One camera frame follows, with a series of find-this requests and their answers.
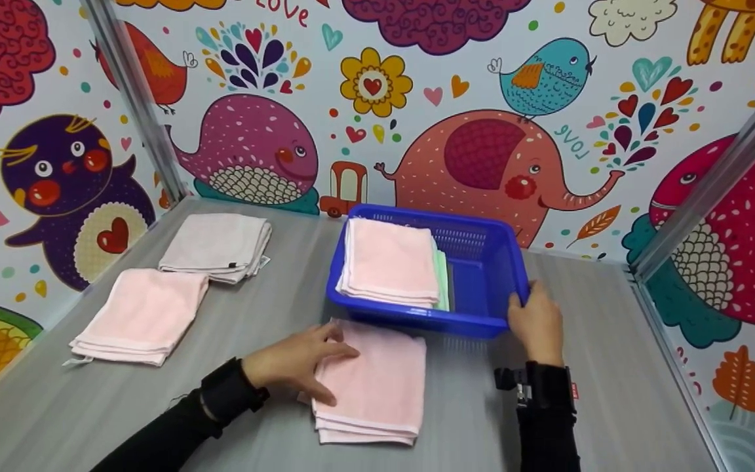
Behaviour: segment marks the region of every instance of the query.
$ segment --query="cartoon giraffe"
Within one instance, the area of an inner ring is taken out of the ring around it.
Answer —
[[[690,66],[706,64],[718,31],[729,12],[737,12],[722,51],[725,64],[742,62],[755,36],[755,0],[701,0],[705,5],[689,38],[686,62]]]

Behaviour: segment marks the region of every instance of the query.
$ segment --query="penguin eye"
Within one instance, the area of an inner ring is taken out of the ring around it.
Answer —
[[[48,177],[51,175],[51,163],[48,161],[39,161],[33,167],[33,172],[40,177]]]
[[[690,183],[694,182],[695,179],[698,179],[698,174],[694,172],[690,172],[689,174],[684,174],[683,177],[680,177],[680,183],[686,185],[690,185]]]
[[[75,157],[81,157],[86,150],[86,147],[81,143],[81,141],[75,141],[71,144],[71,154]]]

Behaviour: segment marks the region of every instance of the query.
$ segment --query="giraffe leg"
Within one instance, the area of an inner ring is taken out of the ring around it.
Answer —
[[[718,30],[724,23],[726,10],[705,5],[695,23],[692,37],[689,38],[689,48],[686,50],[686,63],[690,66],[706,64],[710,60],[712,44],[716,40]]]
[[[755,13],[740,12],[733,22],[730,35],[724,42],[722,62],[742,62],[747,57],[751,43],[755,36]]]

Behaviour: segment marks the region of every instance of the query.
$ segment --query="yellow flower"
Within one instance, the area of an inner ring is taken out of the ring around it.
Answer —
[[[357,57],[346,57],[339,63],[345,81],[339,84],[339,93],[354,101],[354,111],[366,114],[371,111],[378,117],[392,114],[392,108],[407,105],[407,93],[413,90],[413,81],[404,74],[406,67],[400,56],[387,57],[383,62],[374,48],[365,48]]]

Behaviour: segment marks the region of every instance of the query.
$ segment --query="stack of folded towels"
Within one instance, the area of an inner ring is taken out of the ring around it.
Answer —
[[[447,257],[428,228],[350,218],[336,290],[375,302],[450,310]]]
[[[264,218],[189,215],[159,261],[159,271],[206,274],[213,281],[237,284],[257,273],[272,232]]]
[[[71,352],[93,359],[161,366],[197,316],[209,281],[205,274],[127,269]]]
[[[336,406],[311,403],[320,443],[412,446],[425,410],[425,340],[346,320],[336,322],[345,343],[360,355],[329,358],[317,367],[317,380],[336,397]]]

